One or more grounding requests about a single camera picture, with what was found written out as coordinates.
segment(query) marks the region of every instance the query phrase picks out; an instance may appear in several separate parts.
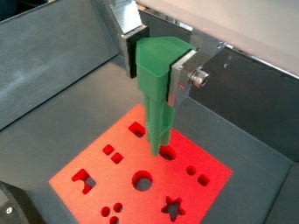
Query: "circular hole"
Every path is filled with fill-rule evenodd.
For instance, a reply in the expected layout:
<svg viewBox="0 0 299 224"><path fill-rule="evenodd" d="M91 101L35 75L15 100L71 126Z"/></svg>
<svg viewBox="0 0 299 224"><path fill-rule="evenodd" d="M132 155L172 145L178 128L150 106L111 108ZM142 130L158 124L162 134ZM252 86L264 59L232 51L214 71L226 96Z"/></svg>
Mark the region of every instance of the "circular hole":
<svg viewBox="0 0 299 224"><path fill-rule="evenodd" d="M107 206L104 206L101 208L101 212L100 213L101 213L103 217L108 217L109 216L109 208Z"/></svg>
<svg viewBox="0 0 299 224"><path fill-rule="evenodd" d="M175 160L176 158L176 153L174 151L174 148L171 146L160 146L160 156L166 159L166 160Z"/></svg>
<svg viewBox="0 0 299 224"><path fill-rule="evenodd" d="M191 176L196 174L196 168L192 165L187 167L186 171Z"/></svg>
<svg viewBox="0 0 299 224"><path fill-rule="evenodd" d="M116 203L113 206L113 210L116 213L120 213L123 211L123 205L121 203Z"/></svg>
<svg viewBox="0 0 299 224"><path fill-rule="evenodd" d="M119 224L119 218L116 216L113 216L111 219L109 219L109 224Z"/></svg>
<svg viewBox="0 0 299 224"><path fill-rule="evenodd" d="M154 183L154 178L148 171L139 171L135 174L132 178L132 184L135 189L139 192L147 191L151 188L152 183Z"/></svg>
<svg viewBox="0 0 299 224"><path fill-rule="evenodd" d="M204 174L202 174L198 178L198 182L202 186L207 186L211 180Z"/></svg>

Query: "gray metal wall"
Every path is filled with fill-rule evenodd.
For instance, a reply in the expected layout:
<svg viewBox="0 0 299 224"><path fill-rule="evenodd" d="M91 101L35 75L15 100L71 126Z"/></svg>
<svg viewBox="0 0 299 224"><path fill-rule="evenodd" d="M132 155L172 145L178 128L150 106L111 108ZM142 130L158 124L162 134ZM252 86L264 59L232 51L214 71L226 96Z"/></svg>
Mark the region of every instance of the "gray metal wall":
<svg viewBox="0 0 299 224"><path fill-rule="evenodd" d="M115 55L93 0L59 0L0 23L0 129Z"/></svg>

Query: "metal enclosure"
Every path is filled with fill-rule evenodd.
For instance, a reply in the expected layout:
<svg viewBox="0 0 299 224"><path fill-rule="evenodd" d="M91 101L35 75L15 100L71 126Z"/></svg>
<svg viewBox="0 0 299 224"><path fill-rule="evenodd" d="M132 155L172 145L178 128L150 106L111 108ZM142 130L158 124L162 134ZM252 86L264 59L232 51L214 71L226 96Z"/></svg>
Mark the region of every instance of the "metal enclosure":
<svg viewBox="0 0 299 224"><path fill-rule="evenodd" d="M138 0L299 76L295 0Z"/></svg>

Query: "small hole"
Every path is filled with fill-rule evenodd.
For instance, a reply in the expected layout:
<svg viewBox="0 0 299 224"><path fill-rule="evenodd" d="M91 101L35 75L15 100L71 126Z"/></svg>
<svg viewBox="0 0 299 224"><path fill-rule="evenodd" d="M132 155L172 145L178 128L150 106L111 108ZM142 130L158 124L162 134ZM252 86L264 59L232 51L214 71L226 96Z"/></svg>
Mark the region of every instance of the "small hole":
<svg viewBox="0 0 299 224"><path fill-rule="evenodd" d="M138 137L143 137L146 134L146 128L138 122L133 122L133 124L128 127L128 129Z"/></svg>
<svg viewBox="0 0 299 224"><path fill-rule="evenodd" d="M176 158L176 153L174 151L174 148L171 146L160 146L160 156L166 159L166 160L175 160Z"/></svg>
<svg viewBox="0 0 299 224"><path fill-rule="evenodd" d="M207 186L211 180L204 174L202 174L198 178L198 182L202 186Z"/></svg>
<svg viewBox="0 0 299 224"><path fill-rule="evenodd" d="M119 218L116 216L113 216L111 219L109 219L109 224L119 224Z"/></svg>
<svg viewBox="0 0 299 224"><path fill-rule="evenodd" d="M101 208L101 212L100 213L101 213L103 217L108 217L109 216L109 208L107 206L104 206Z"/></svg>
<svg viewBox="0 0 299 224"><path fill-rule="evenodd" d="M196 168L192 165L187 167L186 171L191 176L196 174Z"/></svg>
<svg viewBox="0 0 299 224"><path fill-rule="evenodd" d="M139 171L135 174L132 178L132 184L135 189L139 192L147 191L151 188L152 183L154 183L154 178L148 171Z"/></svg>
<svg viewBox="0 0 299 224"><path fill-rule="evenodd" d="M111 158L111 160L115 162L115 164L119 164L120 163L120 161L123 160L123 156L119 154L119 153L116 153L115 155L113 155L113 157Z"/></svg>
<svg viewBox="0 0 299 224"><path fill-rule="evenodd" d="M108 144L103 149L103 152L109 155L113 152L115 148Z"/></svg>
<svg viewBox="0 0 299 224"><path fill-rule="evenodd" d="M116 203L113 206L113 210L116 213L120 213L123 211L123 205L121 203Z"/></svg>

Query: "square hole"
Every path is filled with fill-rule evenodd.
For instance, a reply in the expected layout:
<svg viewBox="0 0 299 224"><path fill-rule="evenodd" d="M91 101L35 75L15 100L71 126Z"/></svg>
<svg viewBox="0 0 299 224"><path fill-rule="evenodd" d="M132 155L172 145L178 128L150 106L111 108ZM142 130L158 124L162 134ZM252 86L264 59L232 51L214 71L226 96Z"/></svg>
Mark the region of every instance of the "square hole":
<svg viewBox="0 0 299 224"><path fill-rule="evenodd" d="M116 153L115 155L113 155L113 157L111 158L111 160L115 162L115 164L117 165L119 163L120 163L120 161L123 160L123 156L119 154L119 153Z"/></svg>
<svg viewBox="0 0 299 224"><path fill-rule="evenodd" d="M138 137L143 137L146 134L146 128L138 122L133 122L132 125L128 127L128 129Z"/></svg>
<svg viewBox="0 0 299 224"><path fill-rule="evenodd" d="M108 144L103 149L103 152L109 155L113 152L115 148Z"/></svg>

